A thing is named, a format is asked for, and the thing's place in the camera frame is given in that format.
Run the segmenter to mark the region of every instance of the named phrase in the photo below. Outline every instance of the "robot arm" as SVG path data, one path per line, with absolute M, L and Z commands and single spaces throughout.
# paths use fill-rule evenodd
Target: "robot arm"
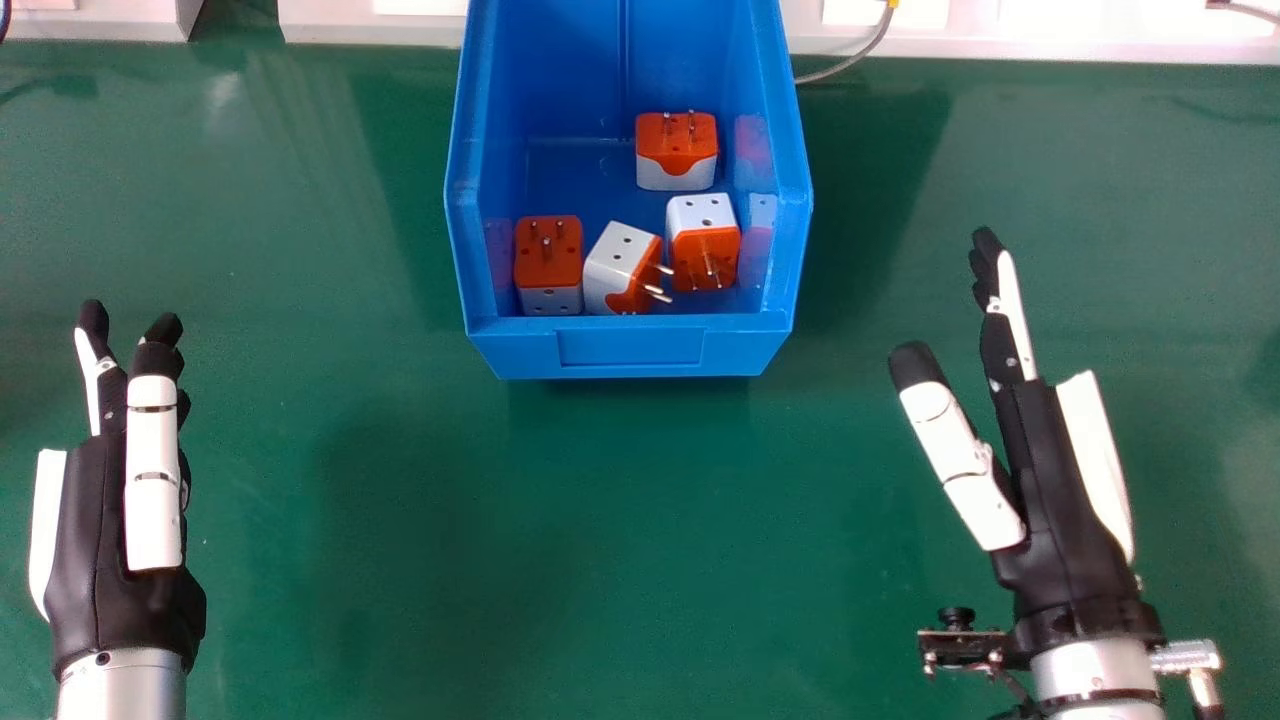
M 919 633 L 925 673 L 969 669 L 1015 683 L 1006 670 L 1030 671 L 1034 700 L 1018 688 L 1014 716 L 1052 720 L 1162 720 L 1156 678 L 1184 674 L 1201 687 L 1197 717 L 1220 717 L 1216 648 L 1169 644 L 1140 598 L 1124 473 L 1093 373 L 1056 387 L 1041 379 L 1012 256 L 987 228 L 973 241 L 979 355 L 1009 473 L 925 345 L 895 350 L 890 373 L 934 474 L 1014 593 L 1014 626 L 975 633 L 972 611 L 943 611 L 942 630 Z
M 28 571 L 54 635 L 56 720 L 184 717 L 206 598 L 183 562 L 180 334 L 177 316 L 156 320 L 129 379 L 108 347 L 106 310 L 81 309 L 73 338 L 91 437 L 40 454 Z

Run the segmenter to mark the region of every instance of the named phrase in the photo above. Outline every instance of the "green table surface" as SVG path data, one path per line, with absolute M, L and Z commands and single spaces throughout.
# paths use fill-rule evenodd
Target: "green table surface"
M 1010 605 L 884 370 L 931 341 L 997 437 L 983 223 L 1042 372 L 1101 377 L 1148 600 L 1221 643 L 1234 717 L 1276 716 L 1280 72 L 868 61 L 800 94 L 817 214 L 763 377 L 508 384 L 440 205 L 457 55 L 289 47 L 259 5 L 188 46 L 0 47 L 0 719 L 52 705 L 31 486 L 86 432 L 90 296 L 122 351 L 160 310 L 188 328 L 192 717 L 1007 707 L 920 676 L 937 607 Z

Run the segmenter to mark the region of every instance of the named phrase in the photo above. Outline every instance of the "storage bin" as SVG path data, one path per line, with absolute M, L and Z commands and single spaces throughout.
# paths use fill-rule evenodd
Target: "storage bin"
M 649 315 L 524 316 L 512 227 L 577 215 L 663 233 L 635 119 L 717 118 L 739 282 Z M 777 0 L 472 0 L 444 187 L 471 341 L 499 378 L 758 375 L 791 332 L 813 187 Z

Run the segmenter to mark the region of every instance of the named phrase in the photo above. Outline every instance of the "metal cylinder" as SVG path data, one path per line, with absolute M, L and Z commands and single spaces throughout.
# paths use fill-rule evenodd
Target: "metal cylinder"
M 150 647 L 100 652 L 61 676 L 55 720 L 182 720 L 187 674 L 182 657 Z
M 1148 701 L 1158 697 L 1160 687 L 1138 639 L 1056 647 L 1032 659 L 1032 676 L 1050 720 L 1165 720 L 1164 708 Z

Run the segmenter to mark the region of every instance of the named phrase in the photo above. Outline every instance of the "robotic hand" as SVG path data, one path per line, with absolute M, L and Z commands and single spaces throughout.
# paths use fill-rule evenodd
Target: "robotic hand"
M 54 634 L 56 720 L 179 720 L 206 603 L 183 562 L 182 323 L 166 313 L 151 325 L 132 379 L 106 333 L 106 310 L 84 302 L 73 338 L 91 437 L 40 454 L 31 596 Z
M 1014 626 L 974 632 L 972 610 L 940 611 L 945 629 L 918 634 L 924 673 L 1000 678 L 1019 700 L 1004 716 L 1041 720 L 1164 720 L 1156 676 L 1183 674 L 1196 717 L 1225 717 L 1211 674 L 1217 648 L 1169 643 L 1140 598 L 1129 497 L 1093 373 L 1057 386 L 1039 378 L 1012 256 L 988 228 L 973 243 L 979 354 L 1011 473 L 977 437 L 928 346 L 896 348 L 890 374 L 942 489 L 1014 593 Z M 1032 673 L 1034 700 L 1006 670 Z

